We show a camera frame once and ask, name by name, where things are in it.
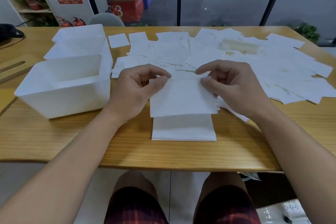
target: white bin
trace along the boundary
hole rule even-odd
[[[110,78],[101,55],[60,58],[35,64],[15,95],[46,118],[102,108]]]
[[[56,43],[64,40],[96,37],[106,37],[102,24],[61,28],[57,31],[56,35],[54,35],[52,41]]]
[[[45,60],[80,57],[93,54],[100,54],[103,57],[104,65],[108,76],[111,76],[113,59],[106,37],[73,39],[57,42],[44,56]]]

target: forearm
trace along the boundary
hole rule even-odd
[[[73,223],[118,128],[112,116],[101,112],[2,206],[2,223]]]
[[[312,223],[336,219],[336,157],[275,106],[254,119]]]

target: red flower pot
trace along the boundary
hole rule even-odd
[[[31,10],[37,11],[41,10],[40,5],[35,0],[26,0]]]

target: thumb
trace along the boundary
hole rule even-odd
[[[163,86],[166,85],[168,78],[164,75],[154,79],[151,83],[142,88],[142,91],[147,99],[157,93]]]
[[[218,96],[223,96],[229,87],[228,85],[217,82],[210,76],[201,78],[201,84],[208,91],[210,91],[211,93],[215,93]]]

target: red plaid fabric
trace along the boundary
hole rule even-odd
[[[158,201],[134,187],[116,191],[109,202],[104,224],[167,224]],[[209,193],[200,203],[195,224],[261,224],[248,194],[226,185]]]

